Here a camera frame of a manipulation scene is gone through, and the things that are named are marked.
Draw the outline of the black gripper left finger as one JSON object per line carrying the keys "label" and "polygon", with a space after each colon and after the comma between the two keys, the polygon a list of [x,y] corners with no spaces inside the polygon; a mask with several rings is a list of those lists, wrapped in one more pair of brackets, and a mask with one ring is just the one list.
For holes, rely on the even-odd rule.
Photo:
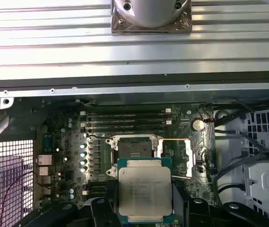
{"label": "black gripper left finger", "polygon": [[118,182],[106,183],[104,197],[86,201],[82,208],[72,202],[60,202],[33,211],[18,221],[16,227],[119,227],[117,215]]}

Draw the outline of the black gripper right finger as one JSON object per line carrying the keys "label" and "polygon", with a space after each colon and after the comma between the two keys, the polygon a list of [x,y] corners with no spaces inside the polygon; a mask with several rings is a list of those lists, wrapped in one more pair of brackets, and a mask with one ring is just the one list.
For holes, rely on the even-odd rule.
{"label": "black gripper right finger", "polygon": [[269,227],[269,218],[249,207],[228,202],[214,207],[201,198],[192,198],[183,182],[173,182],[173,210],[182,227]]}

